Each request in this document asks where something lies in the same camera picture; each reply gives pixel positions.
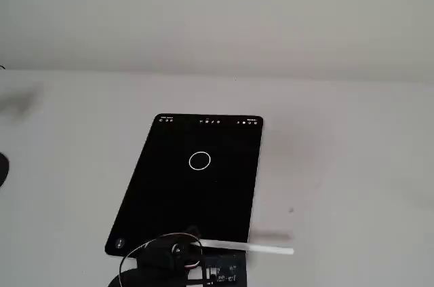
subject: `black screen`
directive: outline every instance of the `black screen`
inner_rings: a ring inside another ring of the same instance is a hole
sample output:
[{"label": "black screen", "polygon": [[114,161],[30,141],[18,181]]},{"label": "black screen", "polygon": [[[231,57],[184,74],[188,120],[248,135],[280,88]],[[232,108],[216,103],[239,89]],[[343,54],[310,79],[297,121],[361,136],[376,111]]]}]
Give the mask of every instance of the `black screen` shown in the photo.
[{"label": "black screen", "polygon": [[156,116],[106,252],[191,226],[204,239],[247,242],[261,136],[253,115]]}]

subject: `wire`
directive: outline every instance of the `wire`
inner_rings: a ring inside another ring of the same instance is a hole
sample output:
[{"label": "wire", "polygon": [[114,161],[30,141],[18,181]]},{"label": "wire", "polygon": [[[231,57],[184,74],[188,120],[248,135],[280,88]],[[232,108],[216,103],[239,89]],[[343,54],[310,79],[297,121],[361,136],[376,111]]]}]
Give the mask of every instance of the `wire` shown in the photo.
[{"label": "wire", "polygon": [[[127,257],[129,257],[131,254],[135,253],[136,251],[138,251],[141,248],[146,248],[149,245],[149,243],[152,243],[152,242],[154,242],[156,240],[159,240],[160,238],[163,238],[163,237],[175,236],[175,235],[184,235],[184,236],[189,236],[189,237],[192,237],[193,239],[195,239],[196,242],[200,245],[201,255],[203,255],[203,250],[202,250],[203,246],[202,246],[201,240],[199,238],[197,238],[196,236],[192,235],[192,234],[188,234],[188,233],[168,233],[168,234],[160,235],[159,237],[154,238],[153,240],[148,241],[146,243],[143,243],[142,245],[140,245],[137,248],[133,249],[130,253],[128,253],[127,255],[125,255],[122,258],[121,263],[119,264],[119,276],[118,276],[119,277],[119,286],[123,287],[122,286],[122,281],[121,281],[122,265],[123,265],[123,262],[125,261],[125,259]],[[197,261],[197,263],[195,263],[194,265],[185,265],[184,268],[185,269],[194,269],[194,268],[196,268],[199,265],[199,263],[200,263],[200,261]]]}]

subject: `black object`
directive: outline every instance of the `black object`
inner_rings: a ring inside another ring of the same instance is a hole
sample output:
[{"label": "black object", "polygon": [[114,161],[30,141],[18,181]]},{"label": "black object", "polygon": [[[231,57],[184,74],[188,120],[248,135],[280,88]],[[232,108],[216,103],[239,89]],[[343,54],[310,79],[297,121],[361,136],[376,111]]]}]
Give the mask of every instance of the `black object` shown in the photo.
[{"label": "black object", "polygon": [[247,242],[262,118],[160,114],[108,237],[109,255],[196,226],[207,240]]},{"label": "black object", "polygon": [[[137,269],[121,274],[122,287],[181,287],[192,285],[247,286],[245,253],[204,257],[192,239],[159,238],[142,249],[137,257]],[[202,278],[189,280],[185,264],[199,261]],[[108,287],[120,287],[117,275]]]},{"label": "black object", "polygon": [[0,187],[5,182],[7,173],[9,173],[9,160],[4,154],[0,153]]}]

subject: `white surface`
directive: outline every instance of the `white surface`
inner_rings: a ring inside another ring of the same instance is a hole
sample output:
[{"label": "white surface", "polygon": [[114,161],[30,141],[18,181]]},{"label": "white surface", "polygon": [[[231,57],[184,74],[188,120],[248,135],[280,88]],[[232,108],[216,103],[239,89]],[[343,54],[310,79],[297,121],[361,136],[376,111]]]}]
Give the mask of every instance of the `white surface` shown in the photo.
[{"label": "white surface", "polygon": [[[25,93],[27,110],[4,108]],[[431,85],[0,71],[2,284],[106,286],[150,124],[179,112],[264,117],[252,243],[287,234],[295,254],[251,254],[249,287],[431,287],[433,100]]]},{"label": "white surface", "polygon": [[0,0],[8,69],[434,81],[434,0]]}]

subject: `circle icon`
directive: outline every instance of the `circle icon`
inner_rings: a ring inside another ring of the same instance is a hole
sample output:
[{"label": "circle icon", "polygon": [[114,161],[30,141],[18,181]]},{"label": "circle icon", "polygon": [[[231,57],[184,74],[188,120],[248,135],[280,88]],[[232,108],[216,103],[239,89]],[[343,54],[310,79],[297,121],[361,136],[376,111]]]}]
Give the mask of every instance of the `circle icon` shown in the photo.
[{"label": "circle icon", "polygon": [[204,170],[211,164],[211,156],[205,151],[198,151],[190,156],[189,165],[192,170]]}]

